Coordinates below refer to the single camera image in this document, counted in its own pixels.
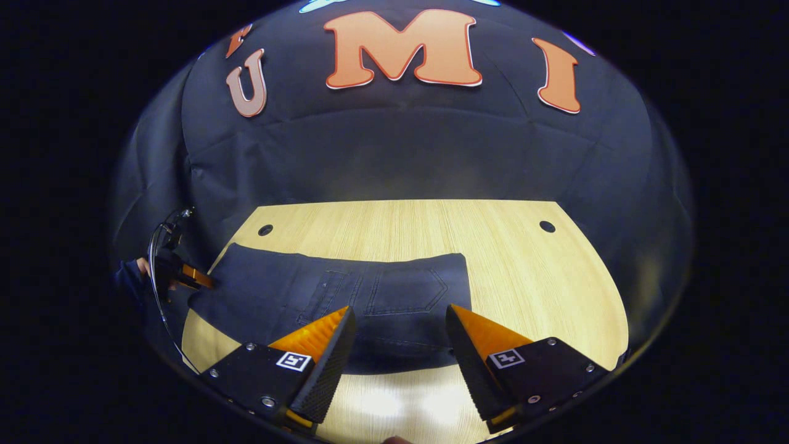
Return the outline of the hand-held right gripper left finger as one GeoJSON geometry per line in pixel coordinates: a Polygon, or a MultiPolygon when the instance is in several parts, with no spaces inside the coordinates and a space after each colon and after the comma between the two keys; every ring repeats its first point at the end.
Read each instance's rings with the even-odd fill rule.
{"type": "Polygon", "coordinates": [[[287,432],[315,432],[332,404],[356,332],[355,312],[344,306],[270,345],[240,345],[199,378],[248,415],[287,432]]]}

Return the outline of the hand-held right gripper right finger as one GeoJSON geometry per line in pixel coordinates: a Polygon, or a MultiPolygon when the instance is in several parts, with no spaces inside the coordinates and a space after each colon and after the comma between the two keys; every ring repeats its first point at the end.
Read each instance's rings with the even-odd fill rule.
{"type": "Polygon", "coordinates": [[[446,334],[489,432],[521,428],[572,406],[608,370],[557,337],[531,340],[465,307],[446,309],[446,334]]]}

